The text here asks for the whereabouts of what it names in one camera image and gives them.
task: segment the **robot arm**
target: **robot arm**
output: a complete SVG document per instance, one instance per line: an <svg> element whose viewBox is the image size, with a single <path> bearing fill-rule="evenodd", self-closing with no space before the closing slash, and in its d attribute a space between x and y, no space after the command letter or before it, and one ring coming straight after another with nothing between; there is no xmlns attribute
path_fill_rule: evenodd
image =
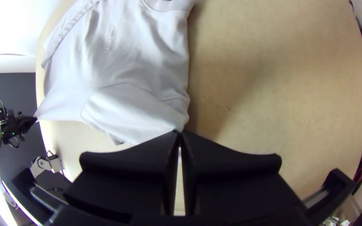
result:
<svg viewBox="0 0 362 226"><path fill-rule="evenodd" d="M33 118L30 116L22 116L19 113L19 117L15 117L13 111L10 110L7 115L5 115L6 109L0 108L0 148L1 141L3 144L9 144L11 147L18 148L19 141L24 141L23 134L27 133L30 127L37 121L37 118ZM13 145L10 142L11 138L17 138L18 144ZM49 157L37 157L30 167L31 173L33 177L36 178L45 170L53 170L54 173L63 170L63 165L61 159L57 155L52 155ZM18 208L16 202L9 196L6 191L0 173L0 190L4 195L6 201L9 205L15 209Z"/></svg>

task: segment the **round table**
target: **round table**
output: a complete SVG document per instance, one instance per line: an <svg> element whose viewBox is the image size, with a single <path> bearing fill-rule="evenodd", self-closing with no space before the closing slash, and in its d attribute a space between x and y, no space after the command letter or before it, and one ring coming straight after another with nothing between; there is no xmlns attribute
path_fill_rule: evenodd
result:
<svg viewBox="0 0 362 226"><path fill-rule="evenodd" d="M74 0L47 24L43 42ZM239 152L277 153L281 176L303 198L362 155L362 38L346 0L201 0L189 17L191 96L186 129ZM73 180L84 151L111 152L106 135L78 122L41 122Z"/></svg>

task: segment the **black wall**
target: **black wall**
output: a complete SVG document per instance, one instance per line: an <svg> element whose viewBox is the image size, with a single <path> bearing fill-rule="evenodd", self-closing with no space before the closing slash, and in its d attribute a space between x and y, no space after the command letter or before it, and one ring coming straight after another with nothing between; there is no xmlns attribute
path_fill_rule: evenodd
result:
<svg viewBox="0 0 362 226"><path fill-rule="evenodd" d="M21 111L23 115L32 116L37 109L35 83L34 73L0 74L0 97L7 110L13 109L15 114ZM1 146L0 171L3 180L16 175L24 167L30 167L31 161L36 157L46 156L38 123L34 124L24 137L26 141L21 142L18 149L8 145ZM61 174L52 174L47 171L37 177L37 182L45 189L54 187L66 189L69 186L68 181ZM51 191L51 193L62 198L60 192ZM11 211L19 225L28 223L29 219L22 211L13 209Z"/></svg>

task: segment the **beige table surface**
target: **beige table surface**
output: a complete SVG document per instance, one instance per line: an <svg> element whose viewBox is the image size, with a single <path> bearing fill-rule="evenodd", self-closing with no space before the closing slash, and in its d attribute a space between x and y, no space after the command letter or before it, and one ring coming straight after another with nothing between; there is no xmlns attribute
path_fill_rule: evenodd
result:
<svg viewBox="0 0 362 226"><path fill-rule="evenodd" d="M73 1L63 1L41 36L38 104L43 42ZM189 49L187 129L240 152L279 154L280 174L301 198L334 168L354 176L362 154L362 39L346 0L201 0L189 17ZM77 122L40 125L70 180L81 172L82 152L124 148Z"/></svg>

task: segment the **wrinkled fabric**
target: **wrinkled fabric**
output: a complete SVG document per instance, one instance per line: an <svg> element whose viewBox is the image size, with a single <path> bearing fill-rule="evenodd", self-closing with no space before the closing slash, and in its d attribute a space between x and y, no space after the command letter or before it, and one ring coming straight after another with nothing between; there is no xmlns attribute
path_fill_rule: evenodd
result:
<svg viewBox="0 0 362 226"><path fill-rule="evenodd" d="M39 120L80 121L139 144L188 122L194 0L78 0L45 43Z"/></svg>

